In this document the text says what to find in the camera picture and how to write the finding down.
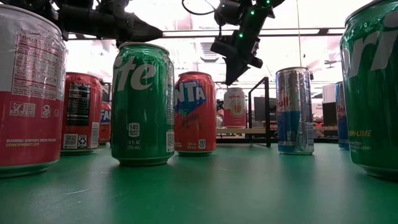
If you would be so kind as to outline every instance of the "green table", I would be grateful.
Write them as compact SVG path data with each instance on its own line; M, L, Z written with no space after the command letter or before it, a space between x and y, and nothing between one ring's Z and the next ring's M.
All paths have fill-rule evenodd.
M235 144L164 166L118 164L103 147L0 179L0 223L398 223L398 184L367 176L336 144L313 156Z

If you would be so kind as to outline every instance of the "sprite can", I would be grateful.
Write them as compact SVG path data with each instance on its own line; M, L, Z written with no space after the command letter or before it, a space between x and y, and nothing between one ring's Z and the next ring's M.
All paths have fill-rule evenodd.
M128 42L114 62L112 156L123 166L164 164L174 154L174 66L159 46Z
M346 20L341 56L352 161L398 180L398 1L373 1Z

